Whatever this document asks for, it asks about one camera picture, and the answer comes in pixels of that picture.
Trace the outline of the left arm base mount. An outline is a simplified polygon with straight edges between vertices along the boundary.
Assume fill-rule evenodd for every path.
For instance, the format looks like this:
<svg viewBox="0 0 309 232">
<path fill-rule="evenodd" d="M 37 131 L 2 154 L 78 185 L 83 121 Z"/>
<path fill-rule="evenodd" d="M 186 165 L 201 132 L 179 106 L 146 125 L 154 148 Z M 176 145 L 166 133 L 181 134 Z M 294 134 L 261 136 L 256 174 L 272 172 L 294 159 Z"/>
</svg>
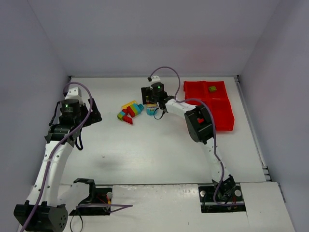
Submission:
<svg viewBox="0 0 309 232">
<path fill-rule="evenodd" d="M 82 200 L 81 204 L 100 204 L 106 203 L 110 204 L 112 202 L 112 187 L 100 187 L 97 186 L 94 179 L 77 178 L 73 182 L 84 183 L 89 185 L 88 197 Z M 111 207 L 85 207 L 85 208 L 75 208 L 70 212 L 70 216 L 81 215 L 81 216 L 109 216 Z"/>
</svg>

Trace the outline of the yellow lego plate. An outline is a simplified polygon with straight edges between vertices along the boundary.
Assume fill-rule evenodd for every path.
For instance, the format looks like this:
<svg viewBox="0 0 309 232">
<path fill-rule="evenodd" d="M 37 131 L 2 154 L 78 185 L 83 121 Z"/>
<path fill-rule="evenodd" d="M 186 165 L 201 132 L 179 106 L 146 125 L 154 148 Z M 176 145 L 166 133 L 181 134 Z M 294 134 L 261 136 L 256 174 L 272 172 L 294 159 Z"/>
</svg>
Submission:
<svg viewBox="0 0 309 232">
<path fill-rule="evenodd" d="M 121 108 L 122 109 L 127 109 L 129 106 L 131 106 L 133 104 L 137 104 L 137 101 L 130 101 L 129 103 L 126 103 L 126 104 L 122 105 Z"/>
</svg>

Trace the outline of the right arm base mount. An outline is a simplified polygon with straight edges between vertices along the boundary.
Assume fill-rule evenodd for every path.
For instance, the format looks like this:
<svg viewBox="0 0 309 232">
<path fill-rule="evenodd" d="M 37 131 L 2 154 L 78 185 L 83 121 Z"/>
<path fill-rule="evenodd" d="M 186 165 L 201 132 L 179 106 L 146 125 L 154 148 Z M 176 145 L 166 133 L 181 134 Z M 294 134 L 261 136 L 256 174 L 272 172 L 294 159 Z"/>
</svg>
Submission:
<svg viewBox="0 0 309 232">
<path fill-rule="evenodd" d="M 198 186 L 201 213 L 246 212 L 241 187 L 231 175 L 223 181 L 217 192 L 218 183 L 213 183 Z"/>
</svg>

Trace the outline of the red jagged lego brick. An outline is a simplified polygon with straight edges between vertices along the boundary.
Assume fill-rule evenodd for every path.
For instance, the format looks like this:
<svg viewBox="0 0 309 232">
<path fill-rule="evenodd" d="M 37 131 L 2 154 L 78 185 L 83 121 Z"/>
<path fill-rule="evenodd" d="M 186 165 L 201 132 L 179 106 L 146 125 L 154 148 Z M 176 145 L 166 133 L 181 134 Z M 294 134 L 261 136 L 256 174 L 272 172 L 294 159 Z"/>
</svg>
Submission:
<svg viewBox="0 0 309 232">
<path fill-rule="evenodd" d="M 133 124 L 133 119 L 129 116 L 123 116 L 123 121 L 132 125 Z"/>
</svg>

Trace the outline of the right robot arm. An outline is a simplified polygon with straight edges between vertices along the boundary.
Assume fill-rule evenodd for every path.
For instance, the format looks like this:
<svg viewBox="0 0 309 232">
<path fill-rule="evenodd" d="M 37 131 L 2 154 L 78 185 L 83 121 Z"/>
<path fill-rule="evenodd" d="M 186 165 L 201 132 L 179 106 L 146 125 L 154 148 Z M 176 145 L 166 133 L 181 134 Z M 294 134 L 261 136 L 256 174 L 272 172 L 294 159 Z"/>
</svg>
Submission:
<svg viewBox="0 0 309 232">
<path fill-rule="evenodd" d="M 193 101 L 199 102 L 200 105 L 191 105 L 187 103 L 188 100 L 181 101 L 176 96 L 168 95 L 161 82 L 142 87 L 141 95 L 143 103 L 155 103 L 162 113 L 184 118 L 191 139 L 201 144 L 207 157 L 212 182 L 215 186 L 213 201 L 219 205 L 229 202 L 236 183 L 218 152 L 216 126 L 208 106 L 198 99 L 193 99 Z"/>
</svg>

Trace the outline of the large red lego brick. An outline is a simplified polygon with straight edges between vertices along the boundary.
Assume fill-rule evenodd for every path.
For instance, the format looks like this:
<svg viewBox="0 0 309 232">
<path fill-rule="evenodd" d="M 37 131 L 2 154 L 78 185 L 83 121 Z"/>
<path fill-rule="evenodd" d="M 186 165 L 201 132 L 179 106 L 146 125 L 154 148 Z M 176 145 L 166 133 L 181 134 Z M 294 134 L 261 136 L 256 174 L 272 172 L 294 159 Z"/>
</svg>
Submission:
<svg viewBox="0 0 309 232">
<path fill-rule="evenodd" d="M 134 117 L 136 116 L 135 111 L 134 111 L 130 106 L 128 106 L 128 107 L 126 108 L 126 110 L 128 111 L 128 114 L 129 114 L 132 118 L 134 118 Z"/>
</svg>

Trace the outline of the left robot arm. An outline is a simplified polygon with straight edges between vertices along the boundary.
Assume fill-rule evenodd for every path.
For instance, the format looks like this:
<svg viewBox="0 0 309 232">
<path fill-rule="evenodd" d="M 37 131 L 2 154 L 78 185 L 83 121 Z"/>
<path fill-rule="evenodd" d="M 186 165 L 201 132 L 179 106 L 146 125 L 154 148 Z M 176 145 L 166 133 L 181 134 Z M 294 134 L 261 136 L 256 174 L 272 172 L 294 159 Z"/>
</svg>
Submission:
<svg viewBox="0 0 309 232">
<path fill-rule="evenodd" d="M 14 216 L 23 232 L 61 232 L 68 216 L 82 202 L 95 197 L 95 181 L 77 178 L 63 195 L 58 195 L 63 171 L 74 147 L 82 150 L 81 131 L 102 120 L 95 100 L 89 98 L 89 107 L 78 98 L 57 102 L 61 111 L 59 122 L 49 123 L 45 136 L 45 155 L 35 184 L 24 204 L 17 204 Z"/>
</svg>

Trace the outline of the large green lego brick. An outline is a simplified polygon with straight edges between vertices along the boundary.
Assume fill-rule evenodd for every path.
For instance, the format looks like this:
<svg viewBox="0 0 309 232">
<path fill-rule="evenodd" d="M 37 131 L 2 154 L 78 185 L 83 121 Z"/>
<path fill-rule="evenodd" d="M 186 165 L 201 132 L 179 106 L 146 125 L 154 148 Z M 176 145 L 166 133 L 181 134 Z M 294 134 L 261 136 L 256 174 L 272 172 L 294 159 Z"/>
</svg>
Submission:
<svg viewBox="0 0 309 232">
<path fill-rule="evenodd" d="M 131 106 L 130 106 L 130 108 L 133 110 L 133 112 L 134 112 L 134 114 L 137 116 L 137 115 L 139 115 L 140 113 L 141 113 L 141 110 L 140 110 L 140 108 L 138 107 L 138 105 L 137 104 L 132 104 Z"/>
</svg>

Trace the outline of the small red lego brick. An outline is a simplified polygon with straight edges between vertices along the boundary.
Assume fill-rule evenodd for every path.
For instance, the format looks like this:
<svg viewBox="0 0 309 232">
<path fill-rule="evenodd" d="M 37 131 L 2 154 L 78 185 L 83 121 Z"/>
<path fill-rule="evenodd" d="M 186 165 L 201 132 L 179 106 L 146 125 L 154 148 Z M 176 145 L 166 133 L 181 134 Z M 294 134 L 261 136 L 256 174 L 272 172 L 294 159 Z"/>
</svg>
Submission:
<svg viewBox="0 0 309 232">
<path fill-rule="evenodd" d="M 128 114 L 127 109 L 122 109 L 122 112 L 123 112 L 123 113 L 125 113 L 125 115 L 127 115 L 127 114 Z"/>
</svg>

